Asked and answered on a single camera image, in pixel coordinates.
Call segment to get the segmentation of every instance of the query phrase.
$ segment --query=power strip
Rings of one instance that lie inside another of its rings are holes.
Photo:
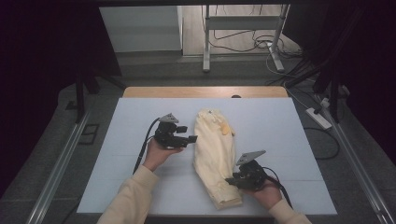
[[[325,118],[323,118],[319,113],[315,114],[314,113],[315,109],[314,108],[309,108],[305,110],[305,112],[311,117],[314,121],[317,122],[317,124],[323,129],[327,130],[332,127],[332,125],[327,121]]]

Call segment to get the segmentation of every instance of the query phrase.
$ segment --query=beige cloth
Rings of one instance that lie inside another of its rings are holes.
[[[216,208],[235,206],[242,203],[242,197],[235,186],[225,178],[233,177],[235,151],[233,130],[218,109],[199,111],[194,132],[194,167],[204,182],[206,190]]]

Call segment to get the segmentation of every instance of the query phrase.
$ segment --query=person's right hand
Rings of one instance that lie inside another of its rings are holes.
[[[270,210],[275,204],[282,200],[279,188],[270,180],[265,180],[262,190],[243,190],[243,192],[256,198],[267,210]]]
[[[148,152],[146,154],[146,159],[142,165],[154,172],[168,159],[170,155],[181,152],[182,150],[182,147],[165,149],[154,138],[151,138],[151,140],[148,142]]]

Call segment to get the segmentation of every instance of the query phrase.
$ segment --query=black device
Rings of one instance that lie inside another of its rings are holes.
[[[190,143],[195,143],[197,141],[197,135],[190,135],[189,137],[181,137],[175,136],[174,133],[185,133],[187,131],[186,126],[177,127],[175,123],[178,123],[178,119],[176,119],[172,113],[163,116],[162,118],[157,118],[152,121],[151,125],[148,128],[148,132],[146,134],[145,141],[143,142],[142,149],[140,149],[139,157],[137,157],[136,164],[134,165],[134,172],[136,172],[139,167],[140,162],[142,161],[143,155],[145,154],[146,146],[151,137],[149,137],[149,133],[151,132],[152,126],[159,121],[157,130],[155,131],[154,139],[163,146],[164,149],[171,149],[174,147],[186,147]]]
[[[165,148],[172,147],[186,147],[190,143],[197,141],[197,135],[190,135],[188,137],[175,136],[174,133],[185,133],[186,126],[176,126],[178,120],[172,115],[168,114],[159,119],[160,124],[155,131],[154,139]]]
[[[259,163],[254,160],[255,158],[259,157],[264,153],[265,150],[244,153],[236,163],[236,165],[239,165],[239,172],[233,173],[233,177],[226,178],[225,181],[227,181],[230,185],[237,186],[239,189],[259,191],[265,187],[265,180],[270,180],[280,190],[282,190],[286,201],[288,202],[290,207],[292,207],[289,195],[286,192],[286,189],[280,184],[279,180],[276,180],[273,177],[269,176],[267,173],[265,173],[264,167],[261,167]]]

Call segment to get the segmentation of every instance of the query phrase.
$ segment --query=wooden table edge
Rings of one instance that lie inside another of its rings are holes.
[[[128,87],[123,98],[242,98],[289,97],[280,86]]]

